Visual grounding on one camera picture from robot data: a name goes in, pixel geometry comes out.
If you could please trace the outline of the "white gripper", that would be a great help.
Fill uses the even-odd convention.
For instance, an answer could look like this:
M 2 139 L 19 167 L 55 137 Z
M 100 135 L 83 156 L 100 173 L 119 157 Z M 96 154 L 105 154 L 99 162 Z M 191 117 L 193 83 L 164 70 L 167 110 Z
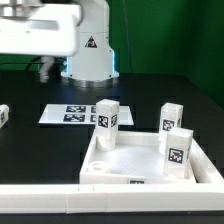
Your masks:
M 0 53 L 42 55 L 40 81 L 48 81 L 55 60 L 78 51 L 78 4 L 0 3 Z

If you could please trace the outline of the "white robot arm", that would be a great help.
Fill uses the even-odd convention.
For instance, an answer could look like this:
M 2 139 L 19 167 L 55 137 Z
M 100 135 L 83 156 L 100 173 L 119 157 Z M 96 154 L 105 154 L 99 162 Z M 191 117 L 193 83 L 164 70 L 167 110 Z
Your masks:
M 0 54 L 39 55 L 43 83 L 57 57 L 65 59 L 66 83 L 102 87 L 119 77 L 106 0 L 0 0 Z

